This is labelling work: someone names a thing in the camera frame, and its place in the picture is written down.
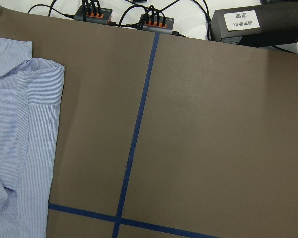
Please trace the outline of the light blue striped shirt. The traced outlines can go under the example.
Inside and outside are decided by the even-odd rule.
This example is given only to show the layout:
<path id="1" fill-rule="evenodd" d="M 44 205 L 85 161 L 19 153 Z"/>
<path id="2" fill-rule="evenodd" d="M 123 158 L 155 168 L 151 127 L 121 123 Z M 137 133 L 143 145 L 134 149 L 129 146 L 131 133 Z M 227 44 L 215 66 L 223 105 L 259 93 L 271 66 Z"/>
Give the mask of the light blue striped shirt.
<path id="1" fill-rule="evenodd" d="M 0 38 L 0 238 L 43 238 L 64 66 Z"/>

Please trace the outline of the orange black usb hub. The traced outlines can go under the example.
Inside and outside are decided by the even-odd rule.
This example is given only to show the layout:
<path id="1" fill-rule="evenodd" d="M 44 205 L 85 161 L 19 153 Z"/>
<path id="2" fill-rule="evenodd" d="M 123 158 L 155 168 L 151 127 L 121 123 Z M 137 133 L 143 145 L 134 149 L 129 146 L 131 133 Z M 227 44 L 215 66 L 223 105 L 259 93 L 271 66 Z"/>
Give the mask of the orange black usb hub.
<path id="1" fill-rule="evenodd" d="M 171 35 L 173 32 L 174 18 L 165 16 L 151 16 L 150 14 L 142 14 L 139 20 L 138 28 L 144 31 L 158 32 Z"/>
<path id="2" fill-rule="evenodd" d="M 101 8 L 101 15 L 99 15 L 97 8 L 95 9 L 95 11 L 93 11 L 91 9 L 90 12 L 88 12 L 86 10 L 86 17 L 84 19 L 83 18 L 83 6 L 80 6 L 74 15 L 74 20 L 108 25 L 112 18 L 112 12 L 113 12 L 112 9 Z"/>

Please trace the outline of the black box with white label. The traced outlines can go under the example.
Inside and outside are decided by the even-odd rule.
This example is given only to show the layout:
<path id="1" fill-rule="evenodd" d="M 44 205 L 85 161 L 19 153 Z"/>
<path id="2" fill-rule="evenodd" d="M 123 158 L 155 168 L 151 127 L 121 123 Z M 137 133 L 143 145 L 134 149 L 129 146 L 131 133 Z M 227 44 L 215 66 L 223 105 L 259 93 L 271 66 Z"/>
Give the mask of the black box with white label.
<path id="1" fill-rule="evenodd" d="M 298 2 L 221 9 L 210 24 L 213 41 L 251 47 L 298 41 Z"/>

